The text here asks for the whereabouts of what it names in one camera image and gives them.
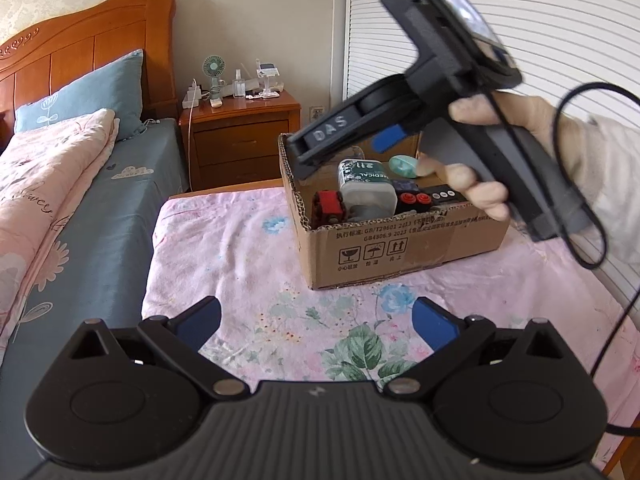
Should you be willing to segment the person's right hand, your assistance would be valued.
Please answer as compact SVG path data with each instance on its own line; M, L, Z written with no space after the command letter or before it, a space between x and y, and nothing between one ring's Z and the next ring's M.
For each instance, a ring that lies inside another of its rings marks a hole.
M518 96L510 92L494 92L490 98L472 96L449 105L449 115L456 122L472 125L497 125L498 112L514 126L528 130L548 153L553 152L552 122L555 108L539 96ZM558 125L558 145L564 168L573 180L577 179L582 162L582 123L565 115ZM508 191L495 181L482 182L475 172L461 164L444 165L425 153L418 157L416 174L425 177L436 174L453 190L461 193L489 218L506 221L510 211L506 206Z

